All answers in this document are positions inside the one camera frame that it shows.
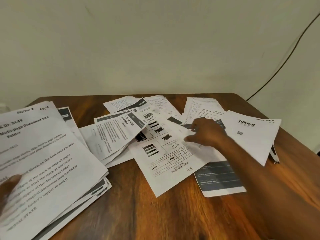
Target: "wire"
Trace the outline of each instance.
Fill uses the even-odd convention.
[[[262,88],[264,88],[277,74],[278,72],[281,70],[281,68],[286,64],[286,62],[289,60],[289,58],[291,57],[292,53],[294,52],[294,50],[297,48],[302,36],[304,35],[304,33],[307,31],[307,29],[311,26],[311,24],[320,16],[320,12],[318,13],[318,15],[311,21],[311,23],[305,28],[305,30],[302,32],[302,34],[300,35],[296,45],[294,46],[294,48],[292,49],[290,55],[286,58],[286,60],[284,61],[284,63],[280,66],[280,68],[275,72],[275,74],[258,90],[256,91],[253,95],[251,95],[246,101],[248,101],[249,99],[251,99],[254,95],[256,95]]]

